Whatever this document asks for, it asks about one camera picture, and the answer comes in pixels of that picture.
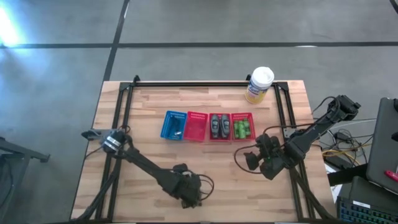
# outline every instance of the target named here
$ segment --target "black metal frame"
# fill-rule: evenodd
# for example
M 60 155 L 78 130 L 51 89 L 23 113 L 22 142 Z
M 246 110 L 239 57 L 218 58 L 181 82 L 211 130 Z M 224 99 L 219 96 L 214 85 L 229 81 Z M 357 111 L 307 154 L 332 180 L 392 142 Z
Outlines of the black metal frame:
M 11 182 L 11 191 L 9 195 L 5 198 L 4 205 L 0 210 L 0 223 L 3 221 L 8 208 L 14 203 L 14 195 L 17 194 L 19 188 L 21 187 L 22 180 L 25 176 L 27 166 L 31 159 L 38 159 L 40 162 L 48 162 L 50 154 L 42 154 L 31 149 L 27 149 L 22 146 L 18 146 L 11 142 L 6 141 L 4 138 L 0 137 L 0 151 L 8 152 L 7 154 L 0 154 L 0 159 L 5 160 L 15 160 L 20 161 L 17 166 L 11 168 L 11 177 L 13 181 Z
M 124 91 L 128 90 L 128 95 L 127 95 L 127 102 L 126 102 L 126 109 L 124 111 L 124 117 L 123 117 L 123 124 L 122 128 L 126 128 L 128 125 L 128 119 L 129 119 L 129 112 L 130 112 L 130 106 L 131 106 L 131 101 L 132 101 L 132 93 L 134 87 L 165 87 L 165 86 L 247 86 L 248 85 L 248 80 L 250 80 L 250 75 L 246 77 L 246 81 L 228 81 L 228 82 L 140 82 L 140 78 L 136 76 L 134 78 L 134 81 L 129 83 L 129 82 L 122 82 L 120 83 L 119 86 L 119 94 L 118 94 L 118 99 L 116 101 L 116 108 L 114 112 L 114 118 L 113 118 L 113 124 L 112 128 L 118 128 L 118 120 L 119 120 L 119 115 L 120 115 L 120 110 L 121 110 L 121 104 L 123 100 L 123 93 Z M 278 106 L 278 111 L 279 111 L 279 118 L 280 118 L 280 125 L 285 126 L 286 121 L 285 121 L 285 115 L 284 115 L 284 109 L 282 105 L 282 98 L 280 97 L 280 91 L 282 90 L 285 94 L 286 97 L 286 103 L 287 103 L 287 110 L 289 113 L 289 119 L 291 125 L 295 125 L 295 117 L 294 117 L 294 112 L 293 112 L 293 106 L 292 102 L 290 99 L 290 93 L 289 93 L 289 86 L 287 82 L 274 82 L 272 84 L 272 87 L 275 89 L 275 96 L 277 100 L 277 106 Z M 300 163 L 299 165 L 300 168 L 300 175 L 301 177 L 305 180 L 305 183 L 308 185 L 308 179 L 307 179 L 307 173 L 305 171 L 305 166 L 304 162 Z M 105 165 L 104 165 L 104 171 L 103 171 L 103 178 L 101 182 L 101 186 L 105 184 L 109 177 L 109 172 L 111 169 L 111 156 L 107 155 L 105 159 Z M 118 191 L 118 182 L 119 182 L 119 174 L 121 170 L 121 159 L 116 159 L 116 163 L 114 165 L 113 170 L 116 170 L 117 177 L 115 178 L 113 184 L 112 184 L 112 189 L 111 189 L 111 196 L 109 200 L 109 207 L 108 207 L 108 214 L 106 218 L 103 218 L 103 202 L 104 199 L 100 201 L 98 204 L 98 207 L 96 209 L 96 214 L 95 214 L 95 219 L 92 220 L 93 222 L 98 220 L 100 222 L 112 222 L 113 220 L 113 213 L 114 213 L 114 206 L 116 203 L 116 196 L 117 196 L 117 191 Z M 297 187 L 296 181 L 293 179 L 292 174 L 290 172 L 290 180 L 292 183 L 292 191 L 293 191 L 293 199 L 295 202 L 295 208 L 297 211 L 297 218 L 298 220 L 303 219 L 303 211 L 302 211 L 302 206 L 301 206 L 301 201 L 300 201 L 300 194 L 299 194 L 299 189 Z M 311 203 L 309 202 L 308 198 L 306 198 L 306 203 L 308 207 L 308 214 L 310 218 L 315 218 L 315 213 L 313 211 L 313 207 Z

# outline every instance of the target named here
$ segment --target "concrete floor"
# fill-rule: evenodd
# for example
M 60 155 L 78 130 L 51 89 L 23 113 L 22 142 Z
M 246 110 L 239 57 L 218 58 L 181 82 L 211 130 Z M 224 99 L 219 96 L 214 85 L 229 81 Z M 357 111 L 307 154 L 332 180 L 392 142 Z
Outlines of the concrete floor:
M 122 5 L 3 0 L 0 40 L 112 43 Z M 120 43 L 386 42 L 398 41 L 397 24 L 388 0 L 131 0 Z M 91 128 L 109 53 L 0 49 L 0 136 L 51 154 L 31 162 L 9 223 L 68 220 L 87 145 L 80 133 Z M 110 80 L 242 80 L 265 65 L 278 80 L 305 80 L 312 108 L 346 94 L 362 104 L 362 119 L 376 117 L 380 98 L 397 97 L 397 58 L 398 47 L 119 49 Z M 360 136 L 374 123 L 346 128 Z

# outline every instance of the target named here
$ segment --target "black stripe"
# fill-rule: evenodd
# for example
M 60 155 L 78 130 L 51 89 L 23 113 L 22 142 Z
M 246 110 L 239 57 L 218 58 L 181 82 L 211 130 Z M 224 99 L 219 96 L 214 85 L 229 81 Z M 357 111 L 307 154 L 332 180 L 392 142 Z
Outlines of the black stripe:
M 398 14 L 398 4 L 396 2 L 396 0 L 390 0 L 392 7 L 394 8 L 394 10 L 396 11 L 396 13 Z
M 118 44 L 120 41 L 120 36 L 122 35 L 124 16 L 126 15 L 126 11 L 127 11 L 127 7 L 129 5 L 129 3 L 130 3 L 130 0 L 124 0 L 124 2 L 123 2 L 122 11 L 120 12 L 120 16 L 119 16 L 118 27 L 116 28 L 116 33 L 114 34 L 111 53 L 109 53 L 108 62 L 106 63 L 103 81 L 109 81 L 109 79 L 111 78 L 114 59 L 116 57 L 116 52 L 118 51 Z
M 117 48 L 152 49 L 152 48 L 235 48 L 235 47 L 398 47 L 397 41 L 387 42 L 198 42 L 198 43 L 115 43 L 115 44 L 18 44 L 0 45 L 0 49 L 105 49 L 112 48 L 116 55 Z
M 396 41 L 388 42 L 200 42 L 200 43 L 125 43 L 119 48 L 224 48 L 224 47 L 382 47 L 398 46 Z
M 0 45 L 0 49 L 103 49 L 111 48 L 112 44 L 17 44 Z

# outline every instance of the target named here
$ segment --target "blue basket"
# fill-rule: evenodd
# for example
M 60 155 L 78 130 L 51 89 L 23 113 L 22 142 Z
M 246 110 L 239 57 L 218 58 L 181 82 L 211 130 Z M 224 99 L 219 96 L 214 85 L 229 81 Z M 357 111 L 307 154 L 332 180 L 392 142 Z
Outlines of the blue basket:
M 178 111 L 167 111 L 160 136 L 171 140 L 182 140 L 187 114 Z

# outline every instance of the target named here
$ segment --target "red basket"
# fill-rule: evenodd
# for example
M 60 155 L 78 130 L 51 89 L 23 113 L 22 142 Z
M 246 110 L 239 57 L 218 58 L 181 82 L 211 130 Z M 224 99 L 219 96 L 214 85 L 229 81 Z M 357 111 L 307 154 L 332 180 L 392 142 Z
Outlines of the red basket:
M 184 139 L 203 141 L 205 140 L 207 117 L 206 113 L 188 111 L 187 123 L 185 124 Z
M 209 140 L 210 141 L 219 141 L 219 142 L 228 142 L 228 141 L 230 141 L 231 140 L 231 136 L 233 135 L 233 127 L 232 127 L 232 122 L 231 122 L 231 114 L 227 114 L 228 115 L 228 117 L 229 117 L 229 136 L 228 136 L 228 138 L 226 138 L 226 139 L 216 139 L 216 138 L 213 138 L 213 135 L 211 134 L 211 117 L 213 116 L 213 114 L 217 114 L 217 116 L 218 116 L 218 119 L 221 119 L 221 116 L 223 115 L 223 114 L 226 114 L 226 113 L 221 113 L 221 114 L 219 114 L 219 113 L 211 113 L 211 114 L 209 114 L 209 130 L 210 130 L 210 132 L 209 132 Z
M 256 132 L 254 129 L 254 121 L 253 121 L 253 115 L 251 113 L 234 113 L 231 114 L 232 117 L 232 140 L 234 141 L 250 141 L 250 140 L 255 140 L 256 139 Z M 250 130 L 251 130 L 251 135 L 247 136 L 246 139 L 236 139 L 235 134 L 234 134 L 234 122 L 235 121 L 242 121 L 244 118 L 247 118 L 249 123 L 250 123 Z

